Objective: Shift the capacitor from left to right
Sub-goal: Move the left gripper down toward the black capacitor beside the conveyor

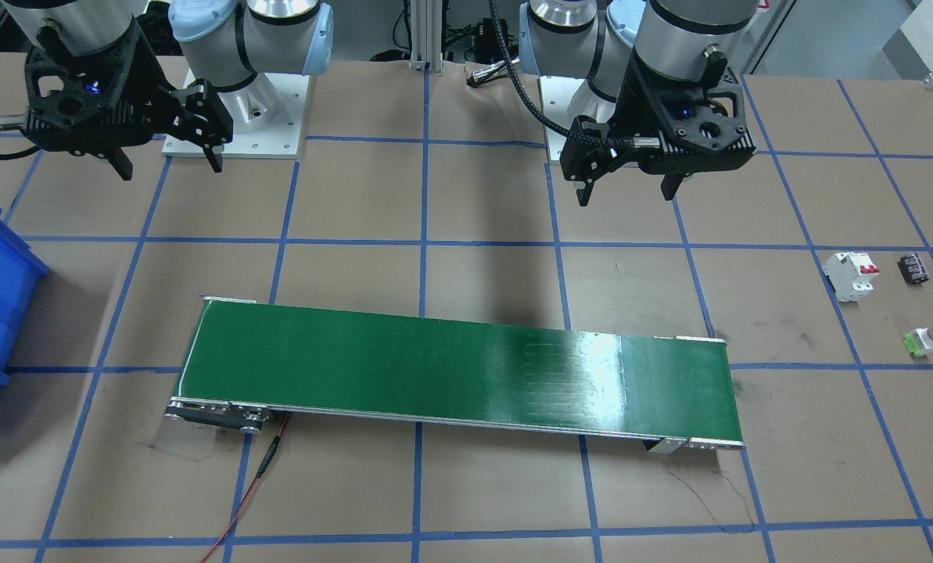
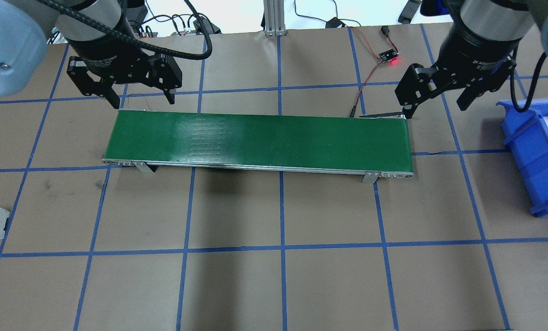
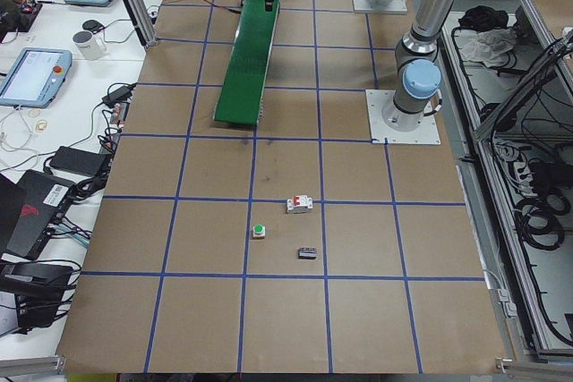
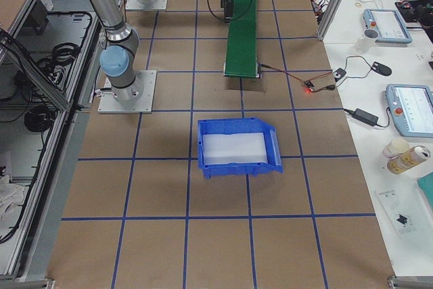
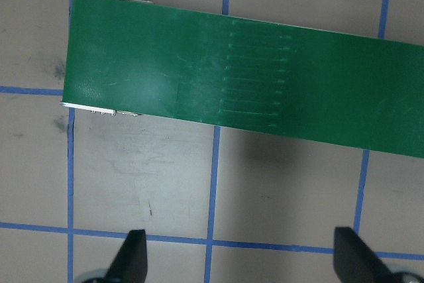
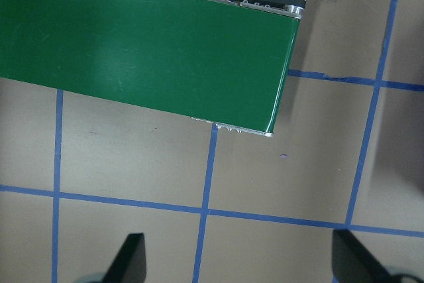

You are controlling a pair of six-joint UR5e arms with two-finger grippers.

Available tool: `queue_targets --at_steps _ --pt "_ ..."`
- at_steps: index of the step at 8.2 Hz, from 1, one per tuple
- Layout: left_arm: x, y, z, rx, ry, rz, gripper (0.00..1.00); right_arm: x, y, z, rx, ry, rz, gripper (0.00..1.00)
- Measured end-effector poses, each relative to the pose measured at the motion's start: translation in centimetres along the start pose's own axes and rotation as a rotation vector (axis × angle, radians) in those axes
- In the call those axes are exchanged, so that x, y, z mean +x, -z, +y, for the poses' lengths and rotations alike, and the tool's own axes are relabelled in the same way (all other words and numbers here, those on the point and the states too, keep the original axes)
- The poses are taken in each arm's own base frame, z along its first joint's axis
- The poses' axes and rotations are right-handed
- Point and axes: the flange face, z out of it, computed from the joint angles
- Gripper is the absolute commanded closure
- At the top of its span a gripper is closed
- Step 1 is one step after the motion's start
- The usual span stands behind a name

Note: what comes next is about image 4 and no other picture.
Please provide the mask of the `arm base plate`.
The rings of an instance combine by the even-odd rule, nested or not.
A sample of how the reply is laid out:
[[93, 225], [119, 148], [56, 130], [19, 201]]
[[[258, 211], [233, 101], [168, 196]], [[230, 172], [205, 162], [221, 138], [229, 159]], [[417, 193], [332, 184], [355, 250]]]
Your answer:
[[118, 89], [111, 85], [106, 77], [104, 87], [107, 91], [101, 91], [98, 112], [101, 114], [151, 114], [157, 72], [155, 70], [135, 71], [135, 82], [124, 89]]
[[168, 0], [127, 0], [126, 10], [130, 12], [165, 11]]

